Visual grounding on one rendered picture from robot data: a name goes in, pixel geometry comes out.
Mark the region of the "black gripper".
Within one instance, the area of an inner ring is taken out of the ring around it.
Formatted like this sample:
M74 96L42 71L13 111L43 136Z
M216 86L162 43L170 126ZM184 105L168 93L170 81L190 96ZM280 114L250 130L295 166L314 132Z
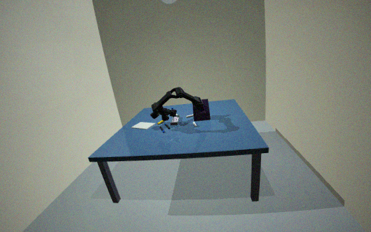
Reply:
M169 109L165 108L165 112L163 114L167 114L168 113L170 116L175 117L176 116L176 112L177 112L177 110L175 110L175 109L169 110Z

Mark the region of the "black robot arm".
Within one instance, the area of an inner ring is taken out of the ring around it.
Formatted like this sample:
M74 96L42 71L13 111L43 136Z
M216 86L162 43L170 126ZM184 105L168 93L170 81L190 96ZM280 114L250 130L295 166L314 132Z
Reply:
M172 95L172 92L175 92L176 95ZM151 105L152 107L152 113L150 116L155 119L157 118L160 113L162 115L162 120L167 121L169 119L168 113L163 114L165 112L165 109L163 108L163 104L167 102L170 98L185 98L192 102L193 105L197 107L197 109L203 109L203 102L200 97L192 96L188 93L186 93L181 87L173 88L171 91L167 91L166 94L158 101Z

